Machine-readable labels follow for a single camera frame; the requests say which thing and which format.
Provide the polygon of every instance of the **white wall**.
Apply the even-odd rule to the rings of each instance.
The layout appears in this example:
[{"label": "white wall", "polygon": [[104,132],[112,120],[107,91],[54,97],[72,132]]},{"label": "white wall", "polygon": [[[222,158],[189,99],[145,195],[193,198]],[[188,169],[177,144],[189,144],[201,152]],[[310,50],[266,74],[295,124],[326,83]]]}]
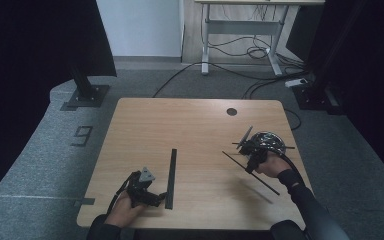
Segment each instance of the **white wall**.
[{"label": "white wall", "polygon": [[180,1],[97,0],[113,56],[180,57]]}]

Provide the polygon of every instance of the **person's left hand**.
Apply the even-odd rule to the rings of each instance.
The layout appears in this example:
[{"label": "person's left hand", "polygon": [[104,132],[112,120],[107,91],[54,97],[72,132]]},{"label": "person's left hand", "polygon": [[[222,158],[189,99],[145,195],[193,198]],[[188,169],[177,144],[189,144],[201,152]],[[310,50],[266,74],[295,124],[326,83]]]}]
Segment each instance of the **person's left hand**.
[{"label": "person's left hand", "polygon": [[108,215],[106,224],[115,225],[120,228],[129,226],[133,220],[146,208],[146,205],[139,204],[132,208],[132,200],[126,191],[123,191],[114,204],[111,213]]}]

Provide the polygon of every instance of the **gray carpet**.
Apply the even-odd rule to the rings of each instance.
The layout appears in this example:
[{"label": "gray carpet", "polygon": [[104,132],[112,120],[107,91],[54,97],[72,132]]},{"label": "gray carpet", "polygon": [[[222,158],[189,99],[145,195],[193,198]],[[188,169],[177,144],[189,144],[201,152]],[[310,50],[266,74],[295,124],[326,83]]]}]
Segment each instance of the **gray carpet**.
[{"label": "gray carpet", "polygon": [[[177,71],[119,70],[118,77],[90,77],[111,86],[100,108],[60,111],[75,90],[73,81],[55,87],[40,125],[0,183],[0,239],[85,239],[76,224],[79,201],[92,176],[117,100],[151,97]],[[256,77],[268,73],[248,72]],[[202,76],[187,70],[157,97],[240,99],[256,80],[224,71]],[[276,99],[295,111],[293,131],[316,198],[351,239],[384,239],[384,165],[346,116],[301,111],[284,82],[268,85],[253,99]],[[291,126],[299,121],[287,113]],[[72,146],[79,126],[92,126],[86,146]],[[158,236],[146,239],[158,239]]]}]

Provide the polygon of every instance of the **hand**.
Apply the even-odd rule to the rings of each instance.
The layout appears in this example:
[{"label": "hand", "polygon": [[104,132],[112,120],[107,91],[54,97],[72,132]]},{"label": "hand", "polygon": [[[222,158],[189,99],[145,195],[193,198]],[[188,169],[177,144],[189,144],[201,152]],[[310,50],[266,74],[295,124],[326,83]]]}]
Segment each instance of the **hand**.
[{"label": "hand", "polygon": [[279,173],[286,169],[291,169],[291,166],[289,166],[289,164],[280,158],[276,153],[268,151],[267,160],[264,163],[260,163],[255,171],[257,173],[264,173],[269,177],[276,178]]},{"label": "hand", "polygon": [[133,220],[146,208],[146,205],[139,204],[132,208],[132,200],[126,191],[123,191],[114,204],[111,213],[108,215],[106,224],[115,225],[120,228],[129,226]]}]

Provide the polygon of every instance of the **background desk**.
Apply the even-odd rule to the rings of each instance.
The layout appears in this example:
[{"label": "background desk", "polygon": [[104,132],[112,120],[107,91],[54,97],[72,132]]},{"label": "background desk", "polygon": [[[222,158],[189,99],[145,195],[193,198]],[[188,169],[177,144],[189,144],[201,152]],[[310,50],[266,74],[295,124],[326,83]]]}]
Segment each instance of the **background desk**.
[{"label": "background desk", "polygon": [[[236,116],[226,113],[237,110]],[[248,175],[222,154],[246,164],[232,142],[250,125],[256,131],[278,134],[287,146],[296,146],[283,107],[278,101],[134,99],[119,100],[77,223],[90,226],[105,213],[115,191],[131,172],[146,166],[156,180],[148,189],[167,189],[171,149],[178,149],[173,210],[149,207],[135,221],[136,228],[269,229],[292,219],[303,222],[286,188],[277,179],[261,177],[280,196]],[[307,185],[307,174],[297,149],[287,155]]]},{"label": "background desk", "polygon": [[[241,34],[241,35],[270,35],[273,37],[270,48],[267,49],[267,56],[276,75],[282,75],[276,56],[276,48],[282,33],[285,18],[290,5],[322,5],[324,0],[195,0],[205,6],[205,24],[203,27],[203,51],[202,51],[202,74],[208,74],[208,35],[209,34]],[[230,5],[283,5],[280,20],[274,21],[220,21],[210,19],[211,4]]]}]

